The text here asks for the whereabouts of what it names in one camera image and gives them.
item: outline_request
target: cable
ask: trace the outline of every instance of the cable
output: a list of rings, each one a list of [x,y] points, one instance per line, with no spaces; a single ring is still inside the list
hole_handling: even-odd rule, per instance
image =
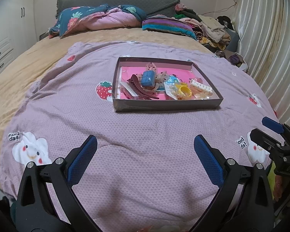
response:
[[[230,9],[230,8],[232,8],[233,6],[235,6],[236,5],[236,3],[235,4],[233,4],[232,6],[230,6],[230,7],[228,7],[228,8],[224,8],[224,9],[226,9],[226,10],[224,10],[224,9],[221,9],[221,10],[219,10],[219,11],[211,11],[211,12],[206,12],[206,13],[204,13],[204,14],[202,14],[202,15],[205,15],[205,14],[208,14],[208,13],[218,13],[218,12],[226,12],[228,9]]]

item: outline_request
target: blue cube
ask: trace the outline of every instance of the blue cube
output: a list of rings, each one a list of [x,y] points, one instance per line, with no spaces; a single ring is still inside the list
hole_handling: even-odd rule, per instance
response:
[[[143,76],[141,79],[141,86],[154,87],[155,82],[156,82],[155,75],[156,75],[156,73],[153,70],[147,70],[147,71],[143,72]]]

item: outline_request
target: human hand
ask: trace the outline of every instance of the human hand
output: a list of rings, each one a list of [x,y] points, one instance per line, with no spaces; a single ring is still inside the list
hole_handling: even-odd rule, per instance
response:
[[[278,201],[279,198],[281,198],[281,195],[283,193],[282,181],[283,181],[282,176],[280,176],[280,175],[275,176],[275,186],[274,186],[274,191],[273,191],[275,201]]]

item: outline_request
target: white cabinet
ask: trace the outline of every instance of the white cabinet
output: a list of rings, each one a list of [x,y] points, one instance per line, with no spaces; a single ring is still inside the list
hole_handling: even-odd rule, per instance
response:
[[[33,0],[0,0],[0,73],[36,42]]]

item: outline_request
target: yellow bedspread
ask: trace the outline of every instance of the yellow bedspread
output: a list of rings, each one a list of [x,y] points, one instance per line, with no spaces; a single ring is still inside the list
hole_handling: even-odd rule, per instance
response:
[[[20,55],[0,74],[0,149],[5,127],[19,108],[25,92],[67,53],[76,42],[138,41],[161,43],[177,48],[211,53],[197,41],[186,36],[142,31],[140,28],[83,32],[37,42]]]

